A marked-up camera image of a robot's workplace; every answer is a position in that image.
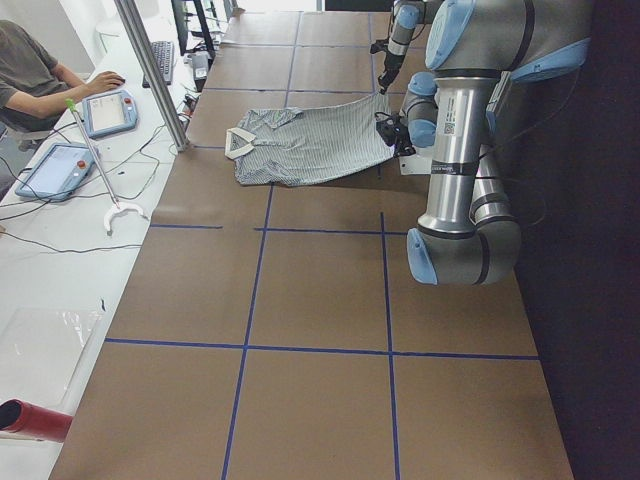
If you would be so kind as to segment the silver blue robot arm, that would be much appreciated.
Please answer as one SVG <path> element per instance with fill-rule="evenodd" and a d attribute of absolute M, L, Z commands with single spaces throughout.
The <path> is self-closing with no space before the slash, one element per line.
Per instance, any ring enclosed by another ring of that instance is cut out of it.
<path fill-rule="evenodd" d="M 589 1 L 397 1 L 378 82 L 397 77 L 415 29 L 430 29 L 425 70 L 407 88 L 387 142 L 430 161 L 425 212 L 407 234 L 414 279 L 423 284 L 491 284 L 513 268 L 521 229 L 493 157 L 488 114 L 502 78 L 537 82 L 585 62 Z"/>
<path fill-rule="evenodd" d="M 379 92 L 385 94 L 395 81 L 412 41 L 419 36 L 418 26 L 431 25 L 442 1 L 395 1 L 391 10 L 388 35 L 376 40 L 370 53 L 385 54 L 383 71 L 378 76 Z"/>

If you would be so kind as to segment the person's hand on mouse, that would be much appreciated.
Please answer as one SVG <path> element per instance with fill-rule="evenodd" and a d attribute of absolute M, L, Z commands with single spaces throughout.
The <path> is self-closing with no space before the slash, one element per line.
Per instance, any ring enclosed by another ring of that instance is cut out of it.
<path fill-rule="evenodd" d="M 122 87 L 126 80 L 118 73 L 104 71 L 85 84 L 88 95 L 99 94 Z"/>

